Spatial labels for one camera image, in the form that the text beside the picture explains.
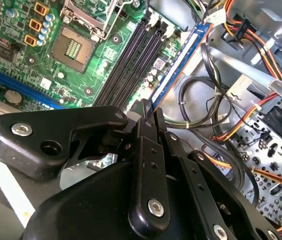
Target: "ram slot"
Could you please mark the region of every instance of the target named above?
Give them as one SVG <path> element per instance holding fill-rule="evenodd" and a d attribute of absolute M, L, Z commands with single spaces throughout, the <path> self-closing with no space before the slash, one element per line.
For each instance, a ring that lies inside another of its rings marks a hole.
<path fill-rule="evenodd" d="M 140 83 L 142 75 L 154 61 L 154 58 L 156 58 L 158 51 L 163 44 L 162 36 L 166 31 L 166 27 L 167 24 L 162 22 L 160 28 L 156 30 L 154 35 L 152 35 L 133 68 L 124 76 L 124 87 L 121 87 L 120 91 L 116 93 L 110 105 L 120 109 L 125 106 L 127 100 Z"/>
<path fill-rule="evenodd" d="M 111 71 L 110 76 L 107 78 L 101 92 L 98 94 L 96 100 L 94 101 L 94 106 L 105 105 L 112 98 L 114 94 L 113 89 L 120 82 L 121 76 L 124 73 L 126 66 L 131 63 L 133 55 L 137 52 L 141 42 L 146 36 L 146 27 L 149 23 L 150 15 L 150 12 L 146 12 L 144 18 L 142 18 L 141 22 L 136 27 L 126 48 L 124 49 L 122 55 Z"/>

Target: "ram module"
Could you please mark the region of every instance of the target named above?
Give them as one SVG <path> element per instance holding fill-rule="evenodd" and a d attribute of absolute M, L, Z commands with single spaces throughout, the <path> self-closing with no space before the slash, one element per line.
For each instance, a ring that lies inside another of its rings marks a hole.
<path fill-rule="evenodd" d="M 154 111 L 156 111 L 167 93 L 178 81 L 183 69 L 195 54 L 196 50 L 201 46 L 202 42 L 211 31 L 212 26 L 213 25 L 210 23 L 202 22 L 195 25 L 182 48 L 176 55 L 174 61 L 167 69 L 160 83 L 150 96 L 150 101 Z"/>

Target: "white label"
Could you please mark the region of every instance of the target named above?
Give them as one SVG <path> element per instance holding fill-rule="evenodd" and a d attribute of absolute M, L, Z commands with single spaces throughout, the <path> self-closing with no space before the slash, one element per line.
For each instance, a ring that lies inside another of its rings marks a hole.
<path fill-rule="evenodd" d="M 174 72 L 176 71 L 176 69 L 179 67 L 179 65 L 182 63 L 185 55 L 187 54 L 187 52 L 190 50 L 190 48 L 192 47 L 193 43 L 195 42 L 195 40 L 197 39 L 198 34 L 194 33 L 192 35 L 192 37 L 189 39 L 187 45 L 185 46 L 185 48 L 182 50 L 182 52 L 180 53 L 180 55 L 178 56 L 178 58 L 176 59 L 175 62 L 173 62 L 173 66 L 170 68 L 169 72 L 166 74 L 163 82 L 160 84 L 160 86 L 158 87 L 157 91 L 155 91 L 154 95 L 152 96 L 152 102 L 154 103 L 156 101 L 156 99 L 158 98 L 158 96 L 161 94 L 161 92 L 163 91 L 163 89 L 165 88 L 166 84 L 169 82 L 169 80 L 171 79 L 172 75 L 174 74 Z"/>
<path fill-rule="evenodd" d="M 49 90 L 51 87 L 52 82 L 47 78 L 42 78 L 40 87 L 44 88 L 45 90 Z"/>
<path fill-rule="evenodd" d="M 272 46 L 274 46 L 275 44 L 275 40 L 273 38 L 271 38 L 270 40 L 268 40 L 268 42 L 265 44 L 264 48 L 266 49 L 271 49 Z M 255 57 L 253 57 L 253 59 L 251 60 L 251 64 L 255 65 L 257 64 L 260 60 L 261 60 L 261 55 L 258 53 L 255 55 Z"/>
<path fill-rule="evenodd" d="M 206 23 L 212 23 L 213 27 L 226 23 L 226 11 L 222 8 L 211 15 L 207 16 L 204 20 Z"/>

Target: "metal screw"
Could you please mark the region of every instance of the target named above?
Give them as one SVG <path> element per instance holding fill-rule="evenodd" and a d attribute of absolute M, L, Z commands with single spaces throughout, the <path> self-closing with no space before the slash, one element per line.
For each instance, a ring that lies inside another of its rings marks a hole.
<path fill-rule="evenodd" d="M 269 235 L 271 236 L 271 238 L 273 240 L 278 240 L 277 236 L 275 235 L 275 233 L 273 233 L 271 230 L 268 231 L 269 232 Z"/>
<path fill-rule="evenodd" d="M 201 155 L 200 153 L 197 154 L 197 157 L 198 157 L 200 160 L 204 160 L 203 155 Z"/>
<path fill-rule="evenodd" d="M 152 127 L 151 123 L 149 121 L 145 121 L 145 124 L 148 126 L 148 127 Z"/>
<path fill-rule="evenodd" d="M 133 4 L 133 7 L 135 8 L 138 8 L 141 5 L 139 0 L 134 0 L 132 4 Z"/>
<path fill-rule="evenodd" d="M 119 118 L 119 119 L 123 119 L 123 115 L 119 112 L 116 112 L 115 115 Z"/>
<path fill-rule="evenodd" d="M 164 214 L 162 204 L 156 199 L 150 199 L 147 203 L 147 207 L 149 208 L 150 213 L 158 218 L 162 217 Z"/>
<path fill-rule="evenodd" d="M 70 19 L 67 16 L 65 16 L 62 21 L 63 21 L 64 24 L 70 23 Z"/>
<path fill-rule="evenodd" d="M 221 226 L 215 224 L 213 226 L 213 229 L 214 229 L 214 232 L 215 232 L 216 236 L 220 240 L 227 240 L 227 234 L 226 234 L 225 230 Z"/>
<path fill-rule="evenodd" d="M 12 133 L 19 135 L 21 137 L 30 136 L 33 133 L 33 130 L 30 125 L 25 123 L 16 123 L 11 127 Z"/>
<path fill-rule="evenodd" d="M 177 141 L 177 136 L 175 136 L 174 134 L 171 133 L 170 137 L 171 137 L 171 139 L 173 139 L 174 141 Z"/>

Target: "chip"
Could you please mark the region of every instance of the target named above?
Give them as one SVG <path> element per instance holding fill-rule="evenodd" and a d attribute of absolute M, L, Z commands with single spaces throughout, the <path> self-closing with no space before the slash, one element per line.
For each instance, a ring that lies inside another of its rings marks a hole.
<path fill-rule="evenodd" d="M 29 11 L 29 7 L 28 6 L 25 6 L 23 5 L 22 6 L 22 10 L 25 11 L 26 13 Z"/>
<path fill-rule="evenodd" d="M 157 69 L 157 70 L 162 70 L 163 67 L 165 66 L 166 62 L 163 61 L 161 58 L 157 58 L 154 62 L 154 67 Z"/>
<path fill-rule="evenodd" d="M 57 36 L 50 55 L 59 62 L 82 73 L 95 49 L 95 42 L 63 27 Z"/>
<path fill-rule="evenodd" d="M 5 46 L 0 44 L 0 58 L 13 63 L 16 59 L 16 53 L 13 50 L 6 48 Z"/>
<path fill-rule="evenodd" d="M 23 29 L 23 28 L 24 28 L 24 23 L 18 21 L 18 22 L 17 22 L 17 26 L 18 26 L 19 28 Z"/>

